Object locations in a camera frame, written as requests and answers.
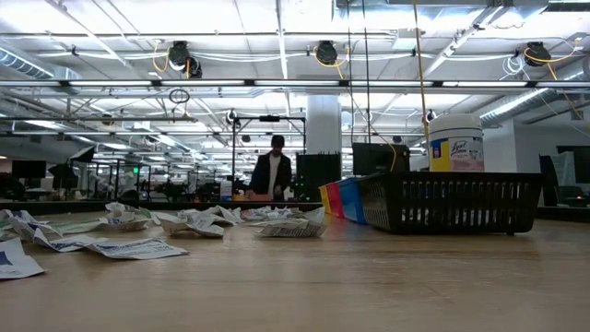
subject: orange object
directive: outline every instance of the orange object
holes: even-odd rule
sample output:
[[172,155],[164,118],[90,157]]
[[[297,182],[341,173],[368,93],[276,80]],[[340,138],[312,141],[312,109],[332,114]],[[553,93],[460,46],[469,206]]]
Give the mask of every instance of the orange object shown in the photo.
[[248,196],[248,200],[254,202],[270,202],[270,195],[252,194]]

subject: person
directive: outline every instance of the person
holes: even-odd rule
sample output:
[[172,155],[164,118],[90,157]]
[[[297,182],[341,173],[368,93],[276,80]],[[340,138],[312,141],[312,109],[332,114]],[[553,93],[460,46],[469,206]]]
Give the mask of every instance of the person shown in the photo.
[[282,152],[285,137],[273,136],[270,146],[270,152],[258,157],[250,189],[258,195],[269,195],[271,200],[283,200],[283,191],[291,182],[291,159]]

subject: white container lid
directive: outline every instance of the white container lid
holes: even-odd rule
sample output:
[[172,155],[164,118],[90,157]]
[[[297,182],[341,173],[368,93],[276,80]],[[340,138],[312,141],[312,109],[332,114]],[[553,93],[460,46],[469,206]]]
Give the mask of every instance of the white container lid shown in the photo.
[[471,114],[449,114],[440,116],[429,123],[429,134],[436,133],[441,130],[453,129],[481,129],[481,121],[476,116]]

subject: wooden table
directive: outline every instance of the wooden table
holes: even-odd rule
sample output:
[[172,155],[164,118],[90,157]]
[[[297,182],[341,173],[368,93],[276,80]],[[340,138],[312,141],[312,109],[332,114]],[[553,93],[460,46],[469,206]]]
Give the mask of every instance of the wooden table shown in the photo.
[[[71,215],[61,219],[87,219]],[[0,283],[9,331],[584,331],[590,225],[515,237],[393,236],[329,220],[320,239],[169,239],[189,255],[25,251],[47,269]],[[100,233],[112,238],[164,236]]]

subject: black wire basket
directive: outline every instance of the black wire basket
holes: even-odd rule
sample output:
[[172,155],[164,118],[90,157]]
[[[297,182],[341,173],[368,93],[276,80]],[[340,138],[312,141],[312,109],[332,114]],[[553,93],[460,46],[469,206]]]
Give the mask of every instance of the black wire basket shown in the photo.
[[541,174],[403,172],[358,180],[367,223],[393,233],[515,234],[533,228]]

